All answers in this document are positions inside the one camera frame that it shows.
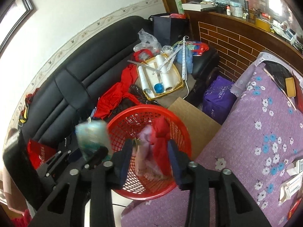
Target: wooden stick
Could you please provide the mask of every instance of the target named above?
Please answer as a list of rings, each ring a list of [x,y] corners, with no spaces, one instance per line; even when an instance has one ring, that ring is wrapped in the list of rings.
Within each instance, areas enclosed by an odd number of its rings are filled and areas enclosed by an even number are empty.
[[[287,100],[290,102],[290,104],[292,105],[292,107],[294,108],[294,110],[296,111],[296,107],[294,106],[294,104],[292,103],[292,100],[287,96],[287,94],[285,93],[285,91],[283,89],[280,88],[280,86],[277,84],[276,80],[274,79],[274,77],[265,69],[263,68],[263,70],[266,72],[266,74],[272,79],[272,81],[275,82],[275,84],[278,86],[278,88],[283,92],[283,94],[286,96]]]

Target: bed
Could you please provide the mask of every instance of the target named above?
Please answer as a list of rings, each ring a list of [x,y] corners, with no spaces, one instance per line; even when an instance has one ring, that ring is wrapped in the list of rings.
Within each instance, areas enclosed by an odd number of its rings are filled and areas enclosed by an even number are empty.
[[[231,169],[276,227],[285,225],[297,196],[279,204],[280,185],[290,179],[286,166],[303,157],[303,114],[263,71],[265,60],[282,63],[260,53],[234,85],[238,99],[196,161],[211,170]],[[175,188],[158,199],[134,201],[122,213],[122,227],[184,226],[188,196]],[[215,226],[214,214],[210,222]]]

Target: white wall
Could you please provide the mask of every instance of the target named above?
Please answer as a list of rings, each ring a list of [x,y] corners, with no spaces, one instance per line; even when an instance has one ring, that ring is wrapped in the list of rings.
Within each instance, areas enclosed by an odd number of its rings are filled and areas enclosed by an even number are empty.
[[[113,11],[143,0],[31,0],[36,11],[0,57],[0,151],[23,92],[46,61],[71,37]],[[164,13],[163,3],[158,6]]]

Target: purple bag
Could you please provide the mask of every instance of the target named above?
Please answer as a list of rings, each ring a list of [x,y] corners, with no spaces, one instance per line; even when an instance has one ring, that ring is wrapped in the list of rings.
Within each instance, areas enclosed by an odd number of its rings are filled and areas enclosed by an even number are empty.
[[[233,82],[218,76],[205,91],[202,112],[220,125],[226,120],[237,97],[230,92]]]

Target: black leather sofa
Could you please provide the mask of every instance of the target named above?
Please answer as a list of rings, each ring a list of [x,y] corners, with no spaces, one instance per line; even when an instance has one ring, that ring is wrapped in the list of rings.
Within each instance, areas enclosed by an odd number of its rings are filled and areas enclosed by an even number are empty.
[[[122,19],[102,30],[70,55],[41,85],[32,99],[28,120],[21,127],[18,145],[4,152],[4,163],[16,186],[28,202],[38,209],[47,195],[39,183],[25,149],[31,138],[63,151],[66,138],[75,141],[75,125],[86,120],[98,98],[121,80],[122,70],[138,44],[141,29],[152,33],[152,22],[139,16]],[[188,98],[203,93],[207,76],[219,62],[215,49],[194,57],[193,77],[196,86]]]

